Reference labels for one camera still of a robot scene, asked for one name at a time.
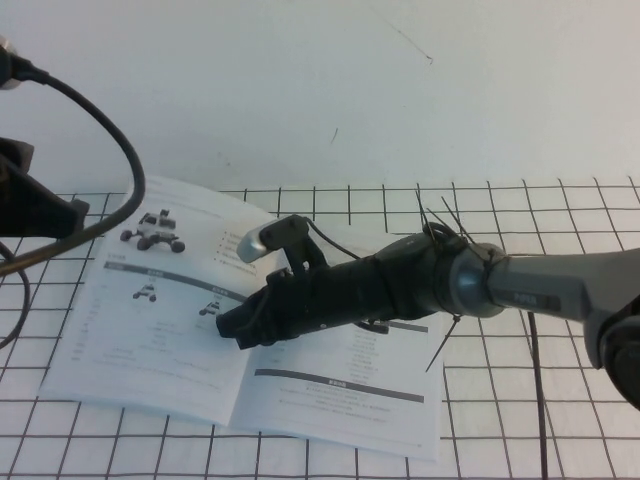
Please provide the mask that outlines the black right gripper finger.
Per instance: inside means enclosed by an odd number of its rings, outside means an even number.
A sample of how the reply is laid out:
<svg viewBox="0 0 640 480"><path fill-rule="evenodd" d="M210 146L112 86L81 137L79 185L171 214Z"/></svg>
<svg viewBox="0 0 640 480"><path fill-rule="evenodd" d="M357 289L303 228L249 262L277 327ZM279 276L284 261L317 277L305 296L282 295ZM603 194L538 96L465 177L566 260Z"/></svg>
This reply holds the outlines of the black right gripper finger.
<svg viewBox="0 0 640 480"><path fill-rule="evenodd" d="M258 321L266 302L270 297L268 288L252 294L244 303L221 314L216 326L221 336L242 336L250 332Z"/></svg>
<svg viewBox="0 0 640 480"><path fill-rule="evenodd" d="M281 339L278 325L272 319L258 319L254 322L239 323L235 327L234 338L241 350L257 346L270 346Z"/></svg>

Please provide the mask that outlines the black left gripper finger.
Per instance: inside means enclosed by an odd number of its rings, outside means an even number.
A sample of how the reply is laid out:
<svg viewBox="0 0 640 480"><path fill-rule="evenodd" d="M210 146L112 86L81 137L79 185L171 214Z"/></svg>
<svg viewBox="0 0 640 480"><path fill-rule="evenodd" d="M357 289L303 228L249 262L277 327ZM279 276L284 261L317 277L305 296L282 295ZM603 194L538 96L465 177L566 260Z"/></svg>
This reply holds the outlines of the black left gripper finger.
<svg viewBox="0 0 640 480"><path fill-rule="evenodd" d="M72 235L83 230L88 211L89 204L82 200L20 207L14 214L14 234Z"/></svg>
<svg viewBox="0 0 640 480"><path fill-rule="evenodd" d="M20 169L19 207L23 210L65 209L73 210L72 201L64 200L35 180L27 170Z"/></svg>

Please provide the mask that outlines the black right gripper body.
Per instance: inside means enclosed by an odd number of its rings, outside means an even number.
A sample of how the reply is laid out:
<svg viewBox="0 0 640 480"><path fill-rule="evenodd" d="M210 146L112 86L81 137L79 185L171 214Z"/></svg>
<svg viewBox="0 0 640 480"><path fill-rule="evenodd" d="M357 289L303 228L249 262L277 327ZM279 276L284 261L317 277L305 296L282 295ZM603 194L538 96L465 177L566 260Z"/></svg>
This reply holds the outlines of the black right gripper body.
<svg viewBox="0 0 640 480"><path fill-rule="evenodd" d="M279 341L347 324L389 333L393 301L371 256L297 275L273 273L266 288L270 297L259 319L272 319L278 325Z"/></svg>

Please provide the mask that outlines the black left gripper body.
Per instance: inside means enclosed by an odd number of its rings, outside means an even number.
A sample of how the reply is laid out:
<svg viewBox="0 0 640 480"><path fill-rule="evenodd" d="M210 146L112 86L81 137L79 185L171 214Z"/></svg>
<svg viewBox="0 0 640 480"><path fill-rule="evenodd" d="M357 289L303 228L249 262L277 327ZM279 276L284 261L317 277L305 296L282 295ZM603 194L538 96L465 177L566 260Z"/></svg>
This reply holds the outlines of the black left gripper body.
<svg viewBox="0 0 640 480"><path fill-rule="evenodd" d="M1 139L1 234L34 235L36 183L29 175L33 147Z"/></svg>

